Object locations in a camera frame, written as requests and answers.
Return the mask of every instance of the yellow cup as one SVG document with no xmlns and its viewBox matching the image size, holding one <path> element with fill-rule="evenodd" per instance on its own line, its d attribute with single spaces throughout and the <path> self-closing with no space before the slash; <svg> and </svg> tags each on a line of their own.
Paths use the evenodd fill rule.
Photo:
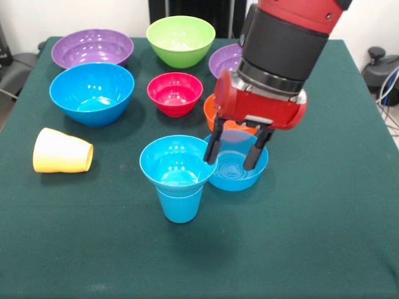
<svg viewBox="0 0 399 299">
<path fill-rule="evenodd" d="M 81 173 L 88 171 L 93 145 L 77 137 L 44 128 L 33 150 L 33 168 L 37 173 Z"/>
</svg>

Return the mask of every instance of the white wall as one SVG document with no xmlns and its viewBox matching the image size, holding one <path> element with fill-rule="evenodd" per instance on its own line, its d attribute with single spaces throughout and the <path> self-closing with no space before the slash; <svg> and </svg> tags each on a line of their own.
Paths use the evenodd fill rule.
<svg viewBox="0 0 399 299">
<path fill-rule="evenodd" d="M 398 16 L 399 0 L 353 0 L 332 38 L 345 41 L 361 69 L 373 45 L 399 54 Z M 0 0 L 0 21 L 12 53 L 18 53 L 36 51 L 49 36 L 93 27 L 143 37 L 150 18 L 147 0 Z"/>
<path fill-rule="evenodd" d="M 379 45 L 399 54 L 399 1 L 353 0 L 331 34 L 343 39 L 359 69 L 370 60 L 367 50 Z"/>
<path fill-rule="evenodd" d="M 143 37 L 147 0 L 0 0 L 0 22 L 13 54 L 37 52 L 38 43 L 89 28 Z"/>
</svg>

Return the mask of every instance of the blue cup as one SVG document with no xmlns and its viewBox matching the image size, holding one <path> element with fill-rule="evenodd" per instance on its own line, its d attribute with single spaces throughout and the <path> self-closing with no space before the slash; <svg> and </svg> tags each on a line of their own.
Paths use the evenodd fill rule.
<svg viewBox="0 0 399 299">
<path fill-rule="evenodd" d="M 205 138 L 208 142 L 211 135 Z M 221 136 L 222 145 L 218 155 L 216 171 L 209 182 L 225 191 L 242 191 L 252 187 L 261 177 L 269 161 L 266 147 L 263 149 L 256 167 L 246 171 L 244 160 L 256 137 L 248 132 L 239 130 L 224 130 Z"/>
<path fill-rule="evenodd" d="M 207 145 L 192 136 L 166 136 L 151 142 L 140 155 L 140 167 L 172 222 L 185 223 L 197 215 L 203 186 L 217 165 L 203 161 Z"/>
<path fill-rule="evenodd" d="M 115 64 L 82 64 L 63 71 L 50 85 L 52 101 L 73 120 L 90 127 L 106 126 L 126 110 L 135 81 Z"/>
<path fill-rule="evenodd" d="M 203 188 L 204 186 L 186 197 L 168 196 L 157 188 L 156 192 L 166 218 L 176 223 L 185 223 L 192 220 L 198 213 Z"/>
</svg>

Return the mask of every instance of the green tablecloth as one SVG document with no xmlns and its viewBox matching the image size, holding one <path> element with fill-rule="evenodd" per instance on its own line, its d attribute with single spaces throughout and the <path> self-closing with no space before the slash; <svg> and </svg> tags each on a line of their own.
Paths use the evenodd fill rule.
<svg viewBox="0 0 399 299">
<path fill-rule="evenodd" d="M 342 41 L 327 44 L 306 84 L 303 122 L 268 144 L 259 182 L 238 193 L 208 184 L 198 216 L 177 225 L 138 157 L 159 137 L 209 133 L 208 59 L 232 41 L 216 40 L 186 70 L 204 94 L 172 119 L 146 92 L 171 68 L 134 39 L 133 100 L 116 123 L 91 129 L 50 100 L 56 40 L 0 133 L 0 298 L 397 298 L 399 154 Z M 33 171 L 45 126 L 94 144 L 88 173 Z"/>
</svg>

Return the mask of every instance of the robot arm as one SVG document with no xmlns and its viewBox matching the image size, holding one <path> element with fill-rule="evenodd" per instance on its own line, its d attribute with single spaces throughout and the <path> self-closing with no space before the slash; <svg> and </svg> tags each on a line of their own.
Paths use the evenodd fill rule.
<svg viewBox="0 0 399 299">
<path fill-rule="evenodd" d="M 244 162 L 253 169 L 274 130 L 295 127 L 305 114 L 302 89 L 332 29 L 352 0 L 259 0 L 246 17 L 236 72 L 223 71 L 215 86 L 218 109 L 204 160 L 216 161 L 226 120 L 261 130 Z"/>
</svg>

